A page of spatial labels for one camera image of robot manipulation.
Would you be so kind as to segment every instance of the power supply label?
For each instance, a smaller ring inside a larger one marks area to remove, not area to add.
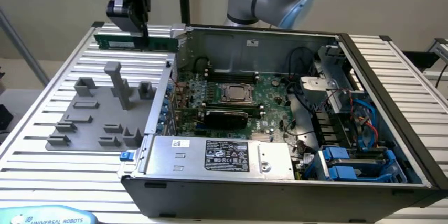
[[[246,142],[206,140],[204,167],[222,172],[249,172]]]

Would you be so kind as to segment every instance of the sticker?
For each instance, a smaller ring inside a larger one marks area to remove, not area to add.
[[[246,142],[212,141],[205,143],[206,170],[222,172],[249,172]]]
[[[173,139],[173,143],[172,143],[170,147],[188,148],[189,147],[189,139]]]
[[[109,47],[134,48],[133,42],[117,42],[117,41],[109,41]]]
[[[248,40],[248,41],[245,42],[245,45],[246,45],[248,47],[257,47],[257,46],[258,46],[258,41],[257,41],[257,40]]]

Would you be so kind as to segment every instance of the circuit board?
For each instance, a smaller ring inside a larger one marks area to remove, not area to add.
[[[198,120],[202,102],[216,103],[222,96],[222,87],[226,83],[208,82],[198,74],[180,73],[178,83],[188,83],[185,94],[189,100],[188,107],[177,108],[180,118],[177,125],[178,136],[206,136],[216,138],[254,139],[270,142],[288,141],[280,121],[286,125],[292,120],[290,107],[285,105],[286,89],[281,84],[281,77],[272,74],[260,74],[256,84],[250,84],[250,103],[261,104],[264,115],[260,118],[249,117],[246,126],[240,130],[206,129]]]

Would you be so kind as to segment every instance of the cpu socket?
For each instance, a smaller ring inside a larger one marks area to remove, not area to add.
[[[221,103],[252,104],[252,90],[248,84],[222,84]]]

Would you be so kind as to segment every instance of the wire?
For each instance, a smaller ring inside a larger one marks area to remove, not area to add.
[[[378,139],[378,131],[377,129],[373,127],[372,124],[369,124],[368,122],[364,123],[364,125],[372,129],[373,133],[374,133],[374,141],[373,141],[373,146],[377,146],[377,139]]]
[[[376,109],[373,106],[370,106],[365,101],[354,99],[353,102],[364,106],[372,111],[372,125],[376,126]]]
[[[294,121],[296,121],[296,119],[293,119],[293,120],[288,123],[286,128],[285,128],[285,132],[286,132],[290,136],[302,136],[302,135],[306,135],[306,134],[309,134],[309,133],[314,133],[314,131],[308,131],[308,132],[305,132],[305,133],[292,134],[292,133],[289,132],[289,126],[292,125],[292,123],[293,123]]]
[[[310,51],[310,49],[308,48],[308,47],[296,47],[290,52],[289,52],[289,55],[288,55],[288,62],[289,62],[289,64],[288,64],[288,78],[290,78],[290,65],[292,65],[292,63],[290,63],[290,60],[292,60],[292,55],[294,54],[294,52],[297,51],[297,50],[308,50],[308,52],[310,53],[310,55],[312,55],[312,57],[314,56],[314,53]]]
[[[289,82],[288,85],[286,85],[286,92],[288,92],[289,86],[290,86],[292,84],[296,84],[296,85],[297,85],[296,82]],[[309,114],[313,115],[314,111],[306,106],[306,104],[304,103],[304,101],[300,99],[300,95],[298,95],[298,93],[297,93],[297,91],[296,91],[296,86],[293,87],[293,91],[292,91],[292,92],[293,92],[293,94],[294,94],[294,96],[296,96],[296,98],[297,98],[297,100],[298,100],[301,106],[308,110]]]
[[[196,72],[197,61],[201,60],[201,59],[206,59],[206,62],[209,62],[209,58],[206,56],[198,56],[193,61],[193,72]]]
[[[350,107],[350,115],[353,115],[353,97],[352,97],[352,92],[350,91],[348,91],[349,92],[349,107]]]
[[[337,91],[348,91],[349,92],[349,98],[352,99],[352,92],[349,89],[334,89],[334,91],[329,94],[329,96],[324,99],[324,101],[321,102],[321,104],[317,107],[317,110],[320,110],[322,108],[322,106],[325,105],[326,101],[329,100],[329,98],[336,94]]]
[[[448,64],[444,66],[444,68],[442,68],[442,69],[441,69],[441,71],[440,71],[440,75],[438,75],[437,82],[436,82],[436,88],[438,87],[438,82],[440,82],[440,79],[441,79],[442,73],[444,73],[444,72],[445,72],[445,70],[446,70],[446,67],[448,67]]]
[[[177,82],[174,81],[174,79],[172,77],[169,77],[169,79],[173,81],[176,87],[178,87]]]

